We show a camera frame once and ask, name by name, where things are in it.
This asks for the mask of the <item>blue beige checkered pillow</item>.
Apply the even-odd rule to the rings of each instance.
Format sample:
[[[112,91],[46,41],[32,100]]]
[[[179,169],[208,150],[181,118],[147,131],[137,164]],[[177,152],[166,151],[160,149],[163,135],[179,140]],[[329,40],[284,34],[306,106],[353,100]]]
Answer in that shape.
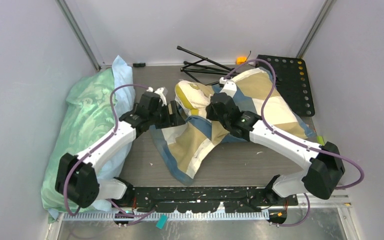
[[[273,77],[267,69],[246,70],[233,77],[232,82],[236,91],[227,101],[232,108],[214,110],[211,99],[222,91],[220,86],[179,81],[174,88],[175,102],[186,116],[185,123],[149,129],[170,174],[185,186],[193,184],[204,159],[217,145],[249,140],[251,124],[243,120],[241,112],[250,112],[253,120],[265,118],[274,127],[301,139],[316,135],[273,88]]]

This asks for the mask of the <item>white quilted pillow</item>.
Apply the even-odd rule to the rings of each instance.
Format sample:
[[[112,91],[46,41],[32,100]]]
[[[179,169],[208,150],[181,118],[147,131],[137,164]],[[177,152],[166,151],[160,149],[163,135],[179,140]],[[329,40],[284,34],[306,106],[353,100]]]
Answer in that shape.
[[[179,81],[175,87],[175,101],[189,116],[207,117],[206,107],[215,93],[211,86],[187,80]]]

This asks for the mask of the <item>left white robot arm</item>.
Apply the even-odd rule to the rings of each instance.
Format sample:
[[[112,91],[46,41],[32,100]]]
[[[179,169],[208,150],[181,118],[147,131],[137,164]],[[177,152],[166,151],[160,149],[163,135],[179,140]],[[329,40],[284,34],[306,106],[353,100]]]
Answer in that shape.
[[[87,208],[97,200],[115,200],[121,207],[133,202],[127,182],[116,178],[99,180],[97,174],[119,150],[150,127],[164,129],[186,123],[176,102],[168,102],[166,94],[164,87],[149,88],[133,109],[118,117],[114,127],[98,141],[77,154],[65,153],[60,158],[55,190],[63,195],[66,208],[69,201],[79,208]]]

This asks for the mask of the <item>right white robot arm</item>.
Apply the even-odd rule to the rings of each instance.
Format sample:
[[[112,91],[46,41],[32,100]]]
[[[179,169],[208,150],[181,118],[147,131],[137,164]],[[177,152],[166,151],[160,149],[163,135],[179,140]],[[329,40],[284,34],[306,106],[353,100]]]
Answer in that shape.
[[[285,198],[301,193],[328,200],[345,173],[338,147],[319,145],[266,125],[260,115],[241,111],[232,97],[216,93],[206,107],[207,118],[218,121],[232,136],[268,147],[301,167],[300,172],[275,175],[264,189],[263,200],[279,205]]]

